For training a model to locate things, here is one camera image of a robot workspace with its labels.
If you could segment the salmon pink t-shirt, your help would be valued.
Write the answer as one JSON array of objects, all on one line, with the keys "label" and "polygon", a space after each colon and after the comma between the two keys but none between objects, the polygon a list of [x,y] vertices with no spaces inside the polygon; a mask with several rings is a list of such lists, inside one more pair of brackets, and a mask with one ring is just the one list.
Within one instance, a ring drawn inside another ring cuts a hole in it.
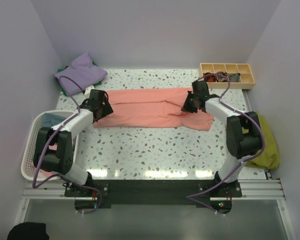
[{"label": "salmon pink t-shirt", "polygon": [[181,111],[190,90],[189,87],[109,90],[113,113],[94,122],[93,127],[187,127],[209,131],[213,115]]}]

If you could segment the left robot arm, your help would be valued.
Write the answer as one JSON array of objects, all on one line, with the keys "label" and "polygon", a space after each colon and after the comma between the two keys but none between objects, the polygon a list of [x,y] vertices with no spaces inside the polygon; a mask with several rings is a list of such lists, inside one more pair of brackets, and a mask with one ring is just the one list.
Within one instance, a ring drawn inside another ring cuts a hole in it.
[{"label": "left robot arm", "polygon": [[74,162],[73,141],[86,127],[113,112],[107,92],[92,89],[71,116],[52,127],[42,127],[36,138],[32,187],[59,177],[76,185],[82,196],[89,196],[94,190],[92,175]]}]

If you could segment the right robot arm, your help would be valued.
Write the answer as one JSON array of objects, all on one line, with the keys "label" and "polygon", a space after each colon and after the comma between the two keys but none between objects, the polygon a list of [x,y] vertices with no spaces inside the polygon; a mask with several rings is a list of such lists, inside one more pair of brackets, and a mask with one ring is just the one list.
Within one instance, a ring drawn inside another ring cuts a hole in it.
[{"label": "right robot arm", "polygon": [[228,155],[223,166],[216,172],[213,192],[220,197],[230,190],[230,183],[238,180],[245,164],[265,148],[265,137],[260,127],[258,114],[241,112],[224,103],[220,96],[209,92],[205,81],[196,80],[181,108],[183,112],[197,113],[199,110],[213,115],[225,125]]}]

